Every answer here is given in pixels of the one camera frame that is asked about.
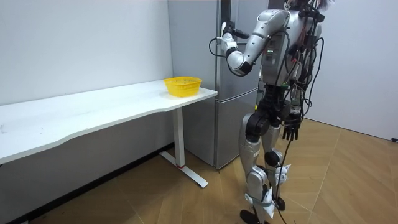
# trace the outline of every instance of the table top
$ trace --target table top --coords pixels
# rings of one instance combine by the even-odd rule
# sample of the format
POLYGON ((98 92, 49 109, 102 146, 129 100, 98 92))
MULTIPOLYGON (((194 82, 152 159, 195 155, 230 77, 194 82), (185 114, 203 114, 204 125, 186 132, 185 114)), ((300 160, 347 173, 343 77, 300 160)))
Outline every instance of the table top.
POLYGON ((200 88, 194 96, 175 97, 163 80, 157 80, 0 106, 0 164, 216 95, 216 91, 200 88))

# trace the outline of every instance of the refrigerator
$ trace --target refrigerator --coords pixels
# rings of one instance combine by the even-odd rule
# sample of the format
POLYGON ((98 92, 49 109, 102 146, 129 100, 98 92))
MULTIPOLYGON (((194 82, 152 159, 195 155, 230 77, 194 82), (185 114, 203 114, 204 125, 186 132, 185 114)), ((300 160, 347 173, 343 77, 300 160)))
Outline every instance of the refrigerator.
MULTIPOLYGON (((220 36, 225 20, 251 34, 268 1, 168 1, 168 4, 174 76, 201 78, 201 87, 218 92, 215 98, 183 108, 185 148, 220 169, 239 156, 242 119, 254 112, 256 104, 260 58, 249 75, 237 77, 229 71, 225 58, 210 54, 209 41, 220 36)), ((246 40, 237 41, 243 51, 246 40)))

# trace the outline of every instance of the yellow basket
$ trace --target yellow basket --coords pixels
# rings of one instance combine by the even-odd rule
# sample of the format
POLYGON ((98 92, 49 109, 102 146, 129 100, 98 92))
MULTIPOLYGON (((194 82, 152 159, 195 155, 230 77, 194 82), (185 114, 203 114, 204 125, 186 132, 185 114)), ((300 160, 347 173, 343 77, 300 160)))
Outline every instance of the yellow basket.
POLYGON ((164 83, 171 95, 186 97, 195 95, 198 92, 201 79, 193 77, 175 77, 166 78, 164 83))

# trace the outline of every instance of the robot leg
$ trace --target robot leg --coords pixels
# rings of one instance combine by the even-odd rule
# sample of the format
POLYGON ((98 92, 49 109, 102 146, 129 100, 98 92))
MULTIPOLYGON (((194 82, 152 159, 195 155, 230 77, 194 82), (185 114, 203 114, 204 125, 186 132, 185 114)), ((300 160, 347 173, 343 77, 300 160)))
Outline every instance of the robot leg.
POLYGON ((260 153, 260 139, 251 142, 246 139, 246 125, 251 114, 243 118, 239 134, 239 153, 246 176, 246 200, 253 205, 255 214, 241 211, 241 218, 248 224, 265 224, 268 216, 273 216, 274 203, 272 189, 267 188, 267 172, 265 168, 256 164, 260 153))
POLYGON ((277 198, 277 206, 279 210, 285 210, 285 202, 279 197, 280 191, 277 192, 278 182, 282 185, 287 180, 287 171, 289 166, 284 166, 282 169, 282 175, 280 175, 280 169, 283 155, 280 151, 275 148, 280 133, 280 126, 270 126, 265 135, 261 136, 262 147, 264 150, 264 159, 266 161, 266 168, 269 171, 268 180, 272 187, 273 196, 277 198))

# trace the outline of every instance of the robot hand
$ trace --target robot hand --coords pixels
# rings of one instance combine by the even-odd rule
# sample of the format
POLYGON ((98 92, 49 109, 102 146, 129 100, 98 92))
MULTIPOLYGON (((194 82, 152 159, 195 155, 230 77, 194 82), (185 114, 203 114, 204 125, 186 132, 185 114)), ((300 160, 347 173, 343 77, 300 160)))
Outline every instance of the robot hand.
POLYGON ((298 140, 301 126, 301 114, 289 114, 284 124, 282 139, 298 140))

